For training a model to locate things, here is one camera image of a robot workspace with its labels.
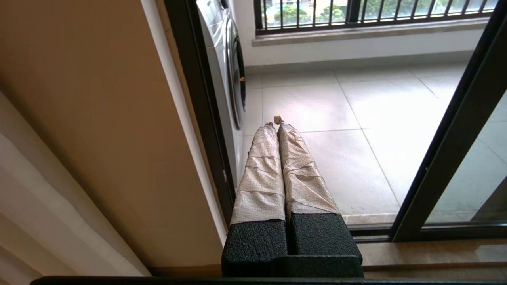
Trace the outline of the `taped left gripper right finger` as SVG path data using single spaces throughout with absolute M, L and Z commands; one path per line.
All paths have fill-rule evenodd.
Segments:
M 301 133 L 280 115 L 274 123 L 279 126 L 290 252 L 362 258 Z

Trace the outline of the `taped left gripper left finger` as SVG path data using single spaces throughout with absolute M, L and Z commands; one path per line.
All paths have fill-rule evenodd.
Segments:
M 271 263 L 288 254 L 286 195 L 277 131 L 259 127 L 234 202 L 221 254 L 223 277 L 269 277 Z

